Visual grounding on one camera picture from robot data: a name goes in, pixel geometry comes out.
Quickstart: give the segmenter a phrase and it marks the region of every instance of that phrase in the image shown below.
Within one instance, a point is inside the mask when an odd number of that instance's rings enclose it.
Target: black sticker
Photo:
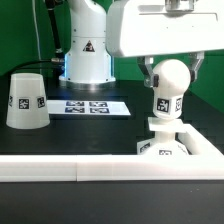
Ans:
[[[182,107],[182,98],[179,98],[177,99],[177,102],[176,102],[176,112],[181,110],[181,107]]]
[[[161,112],[168,113],[170,108],[170,101],[158,98],[157,110]]]
[[[148,149],[150,147],[150,143],[147,143],[146,145],[142,146],[140,148],[140,153],[144,152],[146,149]]]
[[[84,114],[85,108],[83,108],[83,107],[66,107],[65,113]]]
[[[108,107],[106,102],[89,102],[90,107]]]
[[[108,108],[90,108],[90,113],[92,114],[109,114]]]
[[[9,106],[12,107],[12,103],[13,103],[13,97],[9,96]]]
[[[66,106],[72,106],[72,107],[84,107],[85,102],[83,101],[67,101]]]
[[[172,151],[170,151],[170,150],[159,150],[159,155],[170,156],[170,155],[172,155]]]
[[[30,100],[20,98],[19,99],[19,109],[21,110],[29,110],[30,109]]]
[[[91,41],[89,41],[89,42],[86,44],[86,46],[85,46],[85,48],[83,49],[83,51],[85,51],[85,52],[95,52],[95,50],[94,50],[94,48],[93,48],[93,45],[92,45]]]
[[[37,98],[37,105],[38,105],[38,108],[45,107],[44,97],[38,97]]]

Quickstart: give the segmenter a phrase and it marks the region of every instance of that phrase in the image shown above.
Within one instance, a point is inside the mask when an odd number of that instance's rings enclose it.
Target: white robot link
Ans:
[[[71,49],[65,55],[61,85],[90,90],[113,86],[113,61],[105,47],[105,10],[92,0],[68,0],[68,4]]]

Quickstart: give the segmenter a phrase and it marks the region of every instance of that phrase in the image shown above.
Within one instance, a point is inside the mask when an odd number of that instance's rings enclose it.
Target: metal bracket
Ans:
[[[205,57],[205,52],[190,53],[190,66],[191,82],[194,82],[198,78],[198,70],[200,69]]]
[[[137,62],[141,72],[144,74],[145,87],[158,87],[159,75],[154,74],[151,66],[153,64],[153,57],[138,57]]]
[[[55,6],[63,4],[64,0],[44,0],[47,9],[53,10]]]
[[[194,4],[197,0],[166,0],[166,10],[168,12],[188,12],[194,11]]]

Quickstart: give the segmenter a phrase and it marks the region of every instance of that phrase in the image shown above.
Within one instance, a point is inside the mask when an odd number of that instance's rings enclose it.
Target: robot logo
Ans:
[[[83,49],[83,51],[86,51],[86,52],[95,52],[91,41],[89,41],[87,43],[87,45],[85,46],[85,48]]]

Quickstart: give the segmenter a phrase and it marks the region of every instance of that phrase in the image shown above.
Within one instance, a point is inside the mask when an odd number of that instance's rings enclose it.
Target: black cable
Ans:
[[[62,3],[63,1],[60,1],[60,0],[59,1],[45,0],[48,15],[50,18],[51,30],[52,30],[53,40],[55,45],[55,56],[58,58],[64,58],[64,52],[62,50],[61,43],[60,43],[60,37],[58,33],[58,27],[57,27],[57,22],[55,18],[54,8],[55,6],[60,5]]]
[[[11,75],[14,71],[22,68],[22,67],[25,67],[27,65],[34,65],[34,64],[41,64],[41,63],[49,63],[51,62],[51,59],[47,59],[47,60],[38,60],[38,61],[29,61],[29,62],[25,62],[25,63],[22,63],[20,65],[17,65],[15,66],[14,68],[12,68],[11,70],[9,70],[8,72],[6,72],[4,75],[6,76],[9,76]]]

